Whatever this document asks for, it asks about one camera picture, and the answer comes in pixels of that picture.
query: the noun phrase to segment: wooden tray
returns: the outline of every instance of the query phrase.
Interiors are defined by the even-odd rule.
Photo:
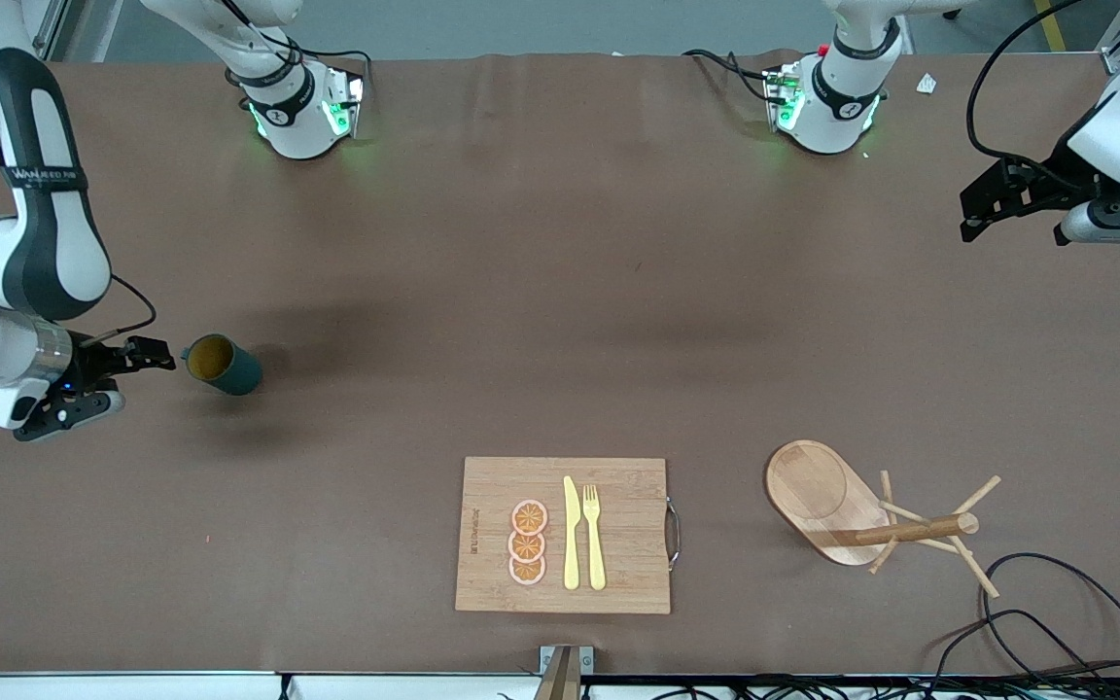
[[[581,586],[563,586],[563,478],[571,475],[581,496],[584,484],[599,487],[599,517],[608,586],[590,588],[586,520],[578,524]],[[547,572],[533,586],[507,575],[507,535],[512,507],[526,497],[548,508]],[[460,505],[457,563],[458,610],[510,613],[671,612],[665,544],[666,475],[664,460],[617,458],[467,457]]]
[[[888,513],[836,449],[796,439],[768,460],[764,475],[772,504],[806,540],[837,563],[870,563],[884,544],[858,545],[843,533],[885,526]]]

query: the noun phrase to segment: metal bracket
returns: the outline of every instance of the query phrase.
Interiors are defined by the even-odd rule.
[[[559,647],[559,644],[552,646],[539,646],[539,673],[547,673],[548,664],[551,663],[551,656],[557,654],[557,648]],[[595,647],[573,646],[573,648],[578,652],[578,659],[581,660],[581,674],[594,674]]]

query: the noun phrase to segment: table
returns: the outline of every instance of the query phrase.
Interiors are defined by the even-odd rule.
[[[903,58],[840,157],[689,58],[385,63],[367,141],[302,164],[221,66],[56,66],[152,335],[230,334],[268,377],[236,400],[141,373],[113,420],[0,431],[0,670],[516,672],[550,643],[608,673],[934,669],[977,584],[918,547],[875,577],[814,553],[762,486],[796,438],[915,511],[1000,474],[983,566],[1039,550],[1120,597],[1120,246],[1056,249],[1046,214],[961,243],[981,62]],[[983,140],[1042,156],[1102,83],[1094,56],[1008,56]],[[139,314],[115,289],[75,327]],[[672,615],[454,612],[468,455],[665,457]],[[1083,586],[998,585],[1120,656]],[[1012,669],[977,637],[950,670]]]

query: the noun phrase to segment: wooden peg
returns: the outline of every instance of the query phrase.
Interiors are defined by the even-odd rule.
[[[918,544],[925,544],[927,547],[931,547],[931,549],[939,549],[941,550],[941,552],[956,554],[956,547],[953,547],[952,544],[945,544],[939,540],[915,540],[915,542]]]
[[[871,576],[875,576],[877,575],[877,572],[880,572],[880,567],[883,567],[884,563],[888,561],[889,556],[893,554],[893,550],[897,549],[897,544],[899,543],[902,543],[902,541],[897,540],[896,536],[894,536],[893,540],[888,541],[888,545],[885,547],[885,549],[881,550],[880,553],[875,558],[875,561],[871,562],[871,567],[867,568],[867,570],[871,572]]]
[[[880,492],[884,493],[884,500],[888,501],[889,504],[893,504],[893,483],[888,480],[888,472],[886,469],[880,469]],[[889,511],[888,524],[897,524],[897,513]],[[875,558],[871,566],[867,568],[867,570],[871,572],[871,576],[880,572],[880,567],[883,567],[884,563],[888,561],[888,558],[893,556],[894,549],[897,549],[897,544],[900,541],[897,540],[896,536],[888,541],[888,545],[885,547],[883,552]]]
[[[860,529],[853,532],[853,541],[858,544],[886,544],[890,540],[913,542],[931,540],[934,536],[956,534],[973,534],[979,531],[979,519],[972,513],[956,513],[924,523],[897,523],[889,526]]]
[[[973,508],[973,506],[978,504],[978,502],[981,501],[983,496],[987,496],[988,492],[990,492],[992,488],[996,488],[997,484],[999,483],[1000,483],[999,475],[995,475],[995,477],[988,479],[988,483],[984,483],[983,486],[979,487],[977,492],[972,493],[972,495],[970,495],[968,500],[963,501],[961,505],[956,506],[956,508],[954,508],[953,512],[965,513],[970,508]]]
[[[922,517],[922,515],[920,515],[918,513],[911,513],[911,511],[903,508],[900,505],[893,505],[888,501],[880,501],[880,508],[888,511],[888,514],[902,515],[902,517],[906,519],[907,521],[915,521],[916,523],[922,523],[922,524],[927,524],[932,522],[928,519]]]
[[[988,578],[988,575],[983,572],[983,569],[979,568],[979,562],[974,561],[974,554],[970,553],[969,549],[965,549],[965,544],[962,543],[961,536],[950,536],[950,541],[953,543],[953,547],[956,548],[956,553],[959,553],[962,558],[962,561],[970,568],[970,572],[973,572],[974,578],[979,579],[979,585],[982,586],[992,598],[1000,598],[1000,591],[997,590],[996,586],[991,585],[991,578]]]
[[[888,480],[888,472],[885,469],[880,469],[880,491],[884,492],[886,504],[893,504],[893,483]],[[897,513],[888,511],[888,523],[897,524]]]

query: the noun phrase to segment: green led light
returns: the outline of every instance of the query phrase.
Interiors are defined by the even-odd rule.
[[[801,109],[803,106],[804,103],[800,100],[791,100],[787,105],[782,106],[781,119],[777,120],[777,124],[781,125],[781,129],[786,129],[787,131],[788,129],[794,128],[794,124],[797,123],[797,114],[801,114]]]
[[[330,131],[335,132],[337,137],[343,137],[343,134],[348,133],[348,110],[336,105],[330,105],[330,103],[324,101],[323,106],[325,108],[326,114],[328,114],[328,122],[330,122]]]
[[[867,119],[862,122],[862,131],[871,128],[871,120],[875,119],[875,109],[880,105],[880,99],[876,97],[871,105],[867,108]]]
[[[262,125],[262,118],[258,115],[258,110],[253,106],[253,102],[249,103],[249,113],[253,115],[253,121],[258,124],[258,137],[268,138],[267,128]]]

